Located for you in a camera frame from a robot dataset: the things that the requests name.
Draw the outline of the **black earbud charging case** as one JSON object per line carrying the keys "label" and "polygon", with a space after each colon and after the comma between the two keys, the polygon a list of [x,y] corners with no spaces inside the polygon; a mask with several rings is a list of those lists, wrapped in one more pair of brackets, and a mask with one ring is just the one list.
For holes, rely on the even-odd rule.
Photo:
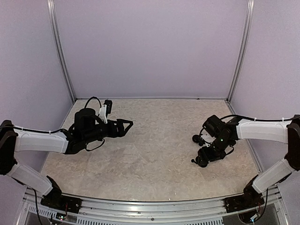
{"label": "black earbud charging case", "polygon": [[203,145],[203,139],[201,138],[200,135],[193,135],[192,136],[192,141],[198,144]]}

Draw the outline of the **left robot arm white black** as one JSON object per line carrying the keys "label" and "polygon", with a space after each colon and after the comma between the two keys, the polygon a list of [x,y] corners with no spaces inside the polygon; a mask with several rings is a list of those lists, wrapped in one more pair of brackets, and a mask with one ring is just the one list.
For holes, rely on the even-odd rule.
{"label": "left robot arm white black", "polygon": [[53,207],[62,208],[66,199],[61,195],[58,184],[49,176],[44,177],[31,167],[17,161],[16,152],[40,151],[74,155],[88,150],[89,143],[104,139],[124,137],[133,122],[130,120],[109,120],[107,113],[99,115],[91,108],[75,113],[74,123],[69,129],[57,131],[35,131],[15,127],[5,120],[0,126],[0,173],[25,184],[47,198]]}

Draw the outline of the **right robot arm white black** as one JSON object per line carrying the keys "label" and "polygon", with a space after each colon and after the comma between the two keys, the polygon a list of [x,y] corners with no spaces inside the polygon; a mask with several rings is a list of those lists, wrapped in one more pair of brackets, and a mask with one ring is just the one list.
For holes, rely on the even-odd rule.
{"label": "right robot arm white black", "polygon": [[233,147],[238,140],[257,139],[287,144],[287,153],[268,170],[254,177],[244,188],[240,204],[250,208],[258,200],[258,195],[269,187],[283,181],[300,169],[300,117],[279,120],[260,120],[240,115],[230,115],[224,122],[216,115],[210,116],[202,125],[214,140],[208,142],[202,134],[192,137],[200,149],[192,163],[205,168],[210,162],[224,159],[227,147]]}

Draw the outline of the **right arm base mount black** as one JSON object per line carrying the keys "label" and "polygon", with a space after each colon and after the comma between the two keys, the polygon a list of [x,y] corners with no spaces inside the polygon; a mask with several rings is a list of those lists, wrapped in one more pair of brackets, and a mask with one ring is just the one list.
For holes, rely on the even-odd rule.
{"label": "right arm base mount black", "polygon": [[227,213],[237,212],[241,210],[247,210],[259,205],[264,205],[265,201],[262,195],[255,199],[246,198],[244,194],[224,199],[225,209]]}

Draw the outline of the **front aluminium rail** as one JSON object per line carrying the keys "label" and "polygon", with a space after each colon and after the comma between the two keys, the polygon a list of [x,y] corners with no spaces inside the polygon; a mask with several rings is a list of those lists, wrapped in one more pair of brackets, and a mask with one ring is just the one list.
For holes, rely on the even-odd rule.
{"label": "front aluminium rail", "polygon": [[[78,197],[82,199],[79,212],[67,213],[67,220],[61,221],[74,225],[101,225],[101,224],[210,224],[217,225],[223,222],[225,216],[238,216],[239,213],[247,210],[227,213],[225,209],[225,198],[235,197],[239,194],[189,201],[168,201],[168,202],[129,202],[115,201],[97,198]],[[50,209],[39,205],[41,198],[38,196],[38,209],[40,216],[57,220],[56,214],[61,210]],[[277,187],[270,187],[268,191],[267,209],[275,210],[274,219],[276,225],[290,225],[285,206],[283,204],[280,192]],[[267,216],[267,209],[261,220],[270,222],[270,216]],[[21,224],[21,217],[29,213],[36,213],[34,192],[27,188],[23,201],[22,212],[17,224]]]}

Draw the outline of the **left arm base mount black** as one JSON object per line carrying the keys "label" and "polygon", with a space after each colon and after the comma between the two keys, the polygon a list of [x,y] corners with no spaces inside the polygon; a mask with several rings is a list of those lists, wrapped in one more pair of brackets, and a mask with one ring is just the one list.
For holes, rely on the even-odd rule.
{"label": "left arm base mount black", "polygon": [[42,197],[41,204],[52,209],[78,214],[82,205],[82,199],[65,195],[54,200]]}

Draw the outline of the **left aluminium frame post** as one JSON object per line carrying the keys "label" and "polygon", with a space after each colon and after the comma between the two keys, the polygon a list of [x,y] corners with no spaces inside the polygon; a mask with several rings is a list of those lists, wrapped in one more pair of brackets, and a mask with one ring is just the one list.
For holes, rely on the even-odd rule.
{"label": "left aluminium frame post", "polygon": [[47,8],[48,8],[48,13],[49,13],[55,48],[56,48],[56,52],[58,55],[60,67],[62,70],[63,79],[66,83],[67,92],[70,97],[70,100],[71,100],[72,104],[74,104],[77,99],[76,99],[75,91],[74,91],[74,88],[73,88],[73,85],[71,82],[71,78],[70,78],[70,75],[68,72],[65,55],[64,55],[62,43],[60,40],[60,32],[59,32],[59,26],[58,26],[58,21],[57,21],[57,16],[56,16],[54,0],[47,0]]}

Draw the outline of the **aluminium frame post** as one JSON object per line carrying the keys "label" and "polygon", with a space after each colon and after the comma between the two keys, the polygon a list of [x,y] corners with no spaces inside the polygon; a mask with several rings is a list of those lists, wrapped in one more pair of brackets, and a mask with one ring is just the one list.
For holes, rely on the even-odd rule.
{"label": "aluminium frame post", "polygon": [[243,27],[243,33],[242,33],[239,54],[238,54],[236,66],[234,69],[234,74],[233,74],[233,78],[232,78],[231,85],[229,88],[229,92],[228,92],[228,95],[226,98],[228,104],[230,104],[233,99],[233,96],[234,96],[234,93],[235,93],[235,90],[237,87],[238,79],[240,76],[240,72],[242,69],[242,64],[243,64],[243,61],[245,58],[247,44],[248,44],[248,38],[249,38],[251,23],[252,23],[252,18],[253,18],[254,4],[255,4],[254,0],[247,1],[246,18],[245,18],[244,27]]}
{"label": "aluminium frame post", "polygon": [[72,104],[74,104],[77,99],[76,99],[75,91],[74,91],[74,88],[73,88],[73,85],[71,82],[71,78],[70,78],[70,75],[68,72],[65,55],[64,55],[62,43],[60,40],[60,32],[59,32],[59,26],[58,26],[58,21],[57,21],[57,16],[56,16],[54,0],[47,0],[47,8],[48,8],[48,13],[49,13],[55,48],[56,48],[56,52],[58,55],[60,67],[62,70],[63,79],[66,83],[67,92],[70,97],[70,100],[71,100]]}

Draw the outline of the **right aluminium frame post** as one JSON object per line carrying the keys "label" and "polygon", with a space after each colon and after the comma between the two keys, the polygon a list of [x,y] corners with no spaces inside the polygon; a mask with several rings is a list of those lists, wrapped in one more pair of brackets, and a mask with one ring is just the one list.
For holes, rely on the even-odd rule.
{"label": "right aluminium frame post", "polygon": [[243,61],[245,58],[247,44],[248,44],[248,38],[249,38],[251,23],[252,23],[252,18],[253,18],[254,4],[255,4],[254,0],[247,1],[246,18],[245,18],[244,27],[243,27],[243,33],[242,33],[239,54],[238,54],[236,66],[234,69],[234,74],[233,74],[233,78],[232,78],[231,85],[229,88],[229,92],[228,92],[228,95],[226,98],[228,104],[230,104],[233,99],[233,96],[234,96],[234,93],[235,93],[235,90],[237,87],[238,79],[240,76],[240,72],[242,69],[242,64],[243,64]]}

